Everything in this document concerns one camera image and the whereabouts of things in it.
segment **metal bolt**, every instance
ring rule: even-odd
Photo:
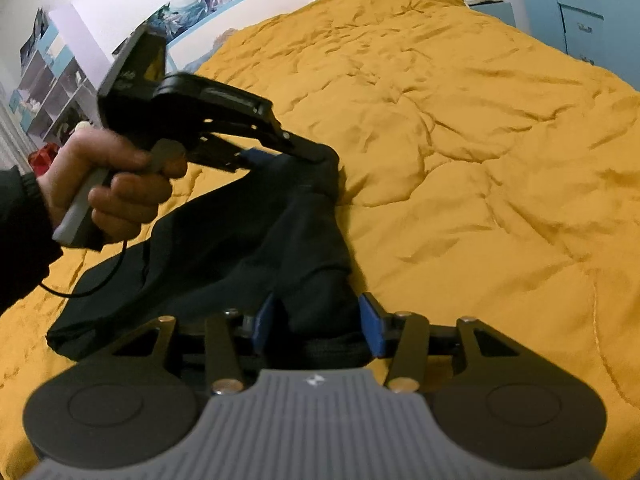
[[[233,395],[244,390],[244,384],[238,379],[218,379],[211,385],[215,395]]]
[[[395,394],[412,394],[420,388],[420,383],[411,377],[396,377],[386,385]]]

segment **blue cabinet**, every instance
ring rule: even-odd
[[[604,16],[605,67],[640,90],[640,0],[599,0]]]
[[[525,0],[532,35],[640,90],[640,0]]]
[[[513,15],[513,7],[511,7],[509,2],[478,4],[471,6],[471,9],[503,20],[507,25],[511,25],[511,27],[516,26],[516,17]]]
[[[566,52],[562,14],[557,0],[524,0],[534,38]]]

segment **yellow duvet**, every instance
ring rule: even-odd
[[[587,381],[609,417],[594,463],[640,467],[639,93],[461,0],[318,0],[200,73],[339,153],[358,292],[436,324],[477,316]],[[162,212],[237,177],[193,166]],[[69,251],[47,283],[118,250]],[[36,290],[0,319],[6,480],[35,462],[28,395],[72,365],[44,339],[62,307]]]

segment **hand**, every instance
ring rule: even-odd
[[[89,123],[78,124],[47,173],[38,178],[53,228],[60,225],[91,171],[111,168],[123,173],[113,177],[110,187],[98,186],[90,191],[92,219],[108,242],[138,236],[142,224],[158,216],[158,205],[171,197],[169,179],[184,177],[187,172],[187,161],[180,157],[167,161],[161,173],[135,174],[150,162],[150,153],[137,149],[129,139]]]

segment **sleeve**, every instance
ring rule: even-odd
[[[44,200],[33,173],[0,171],[0,314],[29,294],[62,256],[52,237]]]

